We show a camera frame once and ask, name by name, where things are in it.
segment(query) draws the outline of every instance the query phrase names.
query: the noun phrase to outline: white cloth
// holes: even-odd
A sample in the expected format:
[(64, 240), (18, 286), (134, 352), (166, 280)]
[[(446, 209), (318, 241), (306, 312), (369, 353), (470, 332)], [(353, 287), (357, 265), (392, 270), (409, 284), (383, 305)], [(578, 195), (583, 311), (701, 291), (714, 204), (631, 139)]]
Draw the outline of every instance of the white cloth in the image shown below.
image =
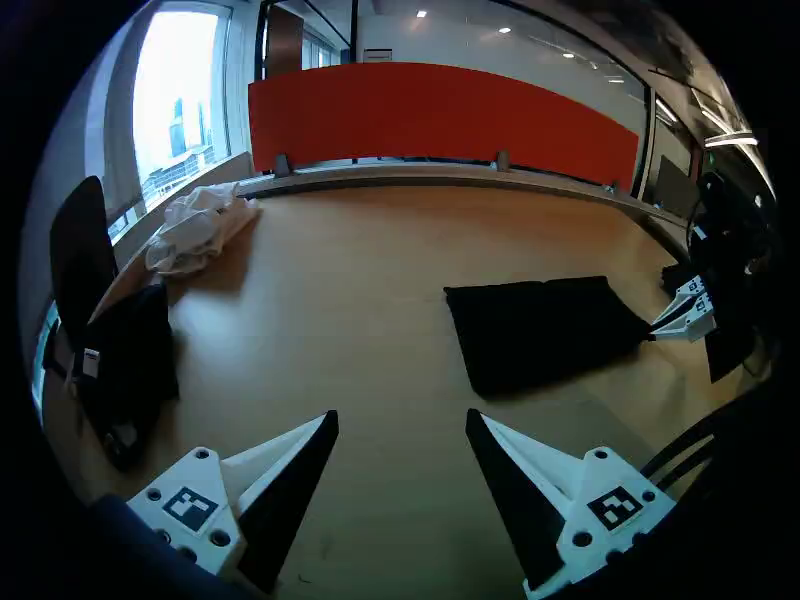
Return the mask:
[(205, 268), (258, 213), (255, 200), (236, 197), (238, 183), (197, 187), (164, 211), (164, 224), (148, 242), (145, 265), (162, 275)]

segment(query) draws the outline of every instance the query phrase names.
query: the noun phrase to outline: red partition panel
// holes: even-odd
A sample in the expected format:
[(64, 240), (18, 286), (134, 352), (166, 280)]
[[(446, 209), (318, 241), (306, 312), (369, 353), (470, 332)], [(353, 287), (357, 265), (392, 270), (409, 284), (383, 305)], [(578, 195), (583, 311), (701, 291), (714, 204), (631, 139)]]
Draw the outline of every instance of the red partition panel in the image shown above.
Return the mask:
[(361, 156), (494, 160), (630, 190), (638, 139), (622, 125), (543, 88), (472, 69), (352, 64), (250, 84), (258, 171)]

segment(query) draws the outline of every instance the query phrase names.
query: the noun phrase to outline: chair backrest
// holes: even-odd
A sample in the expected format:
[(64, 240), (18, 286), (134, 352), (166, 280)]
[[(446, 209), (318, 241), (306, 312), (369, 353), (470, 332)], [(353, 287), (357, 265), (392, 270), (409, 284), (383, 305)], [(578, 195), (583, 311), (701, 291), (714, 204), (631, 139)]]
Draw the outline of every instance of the chair backrest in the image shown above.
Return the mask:
[(103, 187), (95, 176), (73, 190), (53, 220), (50, 270), (58, 314), (77, 352), (86, 323), (117, 275)]

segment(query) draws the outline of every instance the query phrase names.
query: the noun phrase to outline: wooden table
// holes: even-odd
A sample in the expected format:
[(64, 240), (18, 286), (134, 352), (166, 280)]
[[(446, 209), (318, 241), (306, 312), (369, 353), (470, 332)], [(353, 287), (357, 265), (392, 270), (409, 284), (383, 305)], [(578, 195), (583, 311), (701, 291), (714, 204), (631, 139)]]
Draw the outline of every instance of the wooden table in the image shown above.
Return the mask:
[(402, 187), (265, 200), (207, 271), (170, 283), (180, 399), (125, 476), (84, 427), (86, 494), (128, 497), (194, 446), (234, 454), (336, 408), (340, 436), (278, 597), (522, 598), (467, 409), (640, 466), (733, 398), (742, 375), (712, 386), (702, 343), (647, 343), (620, 364), (487, 403), (470, 388), (442, 287), (605, 274), (651, 320), (669, 301), (658, 281), (672, 262), (619, 211), (565, 197)]

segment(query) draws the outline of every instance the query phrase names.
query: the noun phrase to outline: sky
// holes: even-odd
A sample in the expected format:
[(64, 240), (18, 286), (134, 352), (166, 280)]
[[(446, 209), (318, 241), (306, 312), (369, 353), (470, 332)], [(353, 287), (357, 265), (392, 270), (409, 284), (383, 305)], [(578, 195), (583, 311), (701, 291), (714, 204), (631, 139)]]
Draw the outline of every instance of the sky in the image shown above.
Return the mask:
[(211, 124), (211, 62), (218, 17), (194, 12), (153, 16), (136, 71), (133, 140), (141, 181), (172, 155), (169, 126), (175, 101), (183, 98), (187, 146), (199, 142), (197, 104)]

